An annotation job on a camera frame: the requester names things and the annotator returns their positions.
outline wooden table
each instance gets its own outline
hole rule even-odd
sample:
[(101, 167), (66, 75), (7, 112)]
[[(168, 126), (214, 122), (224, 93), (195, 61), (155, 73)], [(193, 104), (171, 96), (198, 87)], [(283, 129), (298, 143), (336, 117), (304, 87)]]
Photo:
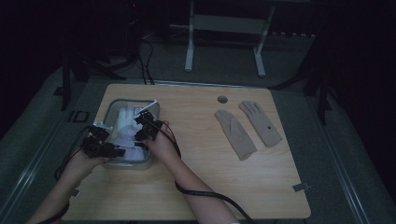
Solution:
[[(218, 102), (226, 96), (228, 103)], [(253, 218), (306, 218), (310, 208), (300, 184), (289, 144), (267, 89), (111, 84), (96, 121), (103, 120), (115, 99), (158, 100), (160, 119), (169, 120), (182, 159), (216, 192), (239, 203)], [(238, 108), (243, 100), (256, 101), (279, 130), (283, 140), (266, 147), (248, 117)], [(238, 160), (214, 114), (233, 113), (258, 149)], [(194, 219), (173, 178), (154, 160), (144, 171), (96, 167), (72, 198), (65, 220), (189, 220)], [(242, 216), (232, 207), (238, 218)]]

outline transparent plastic container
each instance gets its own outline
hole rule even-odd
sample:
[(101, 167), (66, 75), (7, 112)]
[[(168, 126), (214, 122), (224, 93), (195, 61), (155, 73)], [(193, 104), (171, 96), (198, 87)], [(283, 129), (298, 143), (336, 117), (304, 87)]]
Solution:
[[(138, 113), (142, 109), (147, 109), (153, 116), (154, 120), (157, 120), (160, 116), (160, 105), (156, 100), (128, 100), (128, 99), (118, 99), (113, 101), (107, 109), (105, 114), (105, 119), (103, 121), (96, 121), (94, 125), (107, 129), (110, 133), (107, 138), (107, 142), (114, 143), (117, 137), (117, 121), (119, 118), (120, 110), (123, 107), (128, 107), (132, 105), (134, 107), (134, 113)], [(139, 149), (143, 150), (144, 159), (143, 160), (125, 160), (123, 157), (112, 158), (103, 165), (106, 168), (111, 169), (132, 169), (132, 170), (146, 170), (150, 167), (152, 163), (153, 155), (151, 151), (144, 146), (141, 142), (135, 141), (135, 145)]]

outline black cable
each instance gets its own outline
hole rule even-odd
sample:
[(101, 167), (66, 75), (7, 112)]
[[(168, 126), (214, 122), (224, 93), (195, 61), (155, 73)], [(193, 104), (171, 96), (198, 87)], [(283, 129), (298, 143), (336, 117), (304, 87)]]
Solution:
[(143, 81), (145, 82), (145, 85), (147, 85), (148, 83), (146, 82), (145, 70), (143, 69), (143, 62), (142, 62), (142, 58), (140, 57), (140, 54), (137, 54), (137, 59), (139, 60), (140, 65), (142, 66), (142, 78), (143, 78)]
[[(176, 138), (174, 136), (173, 140), (166, 132), (164, 132), (161, 127), (157, 127), (153, 122), (151, 122), (150, 120), (147, 120), (145, 118), (143, 118), (147, 123), (149, 123), (150, 125), (152, 125), (153, 127), (157, 128), (159, 132), (161, 132), (167, 139), (169, 139), (169, 141), (171, 141), (172, 145), (175, 147), (175, 150), (177, 151), (178, 156), (181, 158), (181, 153), (180, 153), (180, 149), (177, 145), (177, 141)], [(162, 124), (165, 124), (168, 129), (170, 130), (170, 132), (173, 135), (172, 129), (164, 122), (161, 121)], [(175, 181), (175, 186), (177, 188), (178, 191), (180, 191), (183, 194), (188, 194), (188, 195), (193, 195), (193, 196), (201, 196), (201, 197), (211, 197), (211, 198), (217, 198), (220, 200), (223, 200), (224, 202), (227, 202), (229, 204), (231, 204), (233, 207), (236, 208), (236, 210), (238, 210), (238, 212), (240, 212), (242, 214), (242, 216), (244, 216), (247, 221), (249, 223), (252, 224), (256, 224), (257, 222), (254, 221), (249, 215), (248, 213), (245, 212), (245, 210), (238, 204), (236, 203), (234, 200), (232, 200), (231, 198), (223, 195), (223, 194), (219, 194), (216, 192), (210, 192), (210, 191), (200, 191), (200, 190), (189, 190), (189, 189), (183, 189), (176, 181)]]
[(149, 73), (149, 61), (151, 59), (152, 53), (154, 52), (154, 47), (152, 47), (152, 45), (146, 40), (142, 39), (142, 42), (149, 45), (150, 49), (151, 49), (150, 54), (148, 56), (148, 61), (146, 62), (146, 72), (148, 73), (148, 79), (149, 79), (151, 85), (155, 85), (154, 80), (152, 79), (151, 74)]

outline beige glove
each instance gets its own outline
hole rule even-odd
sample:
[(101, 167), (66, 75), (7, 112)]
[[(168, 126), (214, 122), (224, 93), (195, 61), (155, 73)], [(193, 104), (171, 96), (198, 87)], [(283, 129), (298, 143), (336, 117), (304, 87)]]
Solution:
[(268, 119), (256, 102), (243, 101), (239, 104), (239, 108), (247, 114), (254, 129), (266, 146), (274, 146), (282, 140), (272, 121)]
[(233, 114), (226, 110), (218, 110), (215, 116), (240, 161), (246, 160), (257, 151), (248, 133)]

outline glove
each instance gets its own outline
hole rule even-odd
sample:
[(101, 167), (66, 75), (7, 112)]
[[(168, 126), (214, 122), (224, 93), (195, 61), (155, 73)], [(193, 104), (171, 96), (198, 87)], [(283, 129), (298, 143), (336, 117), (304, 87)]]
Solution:
[(266, 146), (274, 146), (282, 140), (274, 124), (256, 102), (243, 101), (239, 104), (239, 108), (247, 114), (251, 124)]
[(246, 160), (257, 151), (248, 133), (233, 114), (226, 110), (218, 110), (215, 116), (240, 161)]
[(129, 161), (138, 161), (144, 159), (144, 152), (140, 147), (134, 147), (134, 135), (142, 129), (141, 124), (134, 120), (134, 107), (128, 105), (121, 108), (117, 120), (117, 137), (114, 145), (120, 149), (125, 149), (123, 158)]

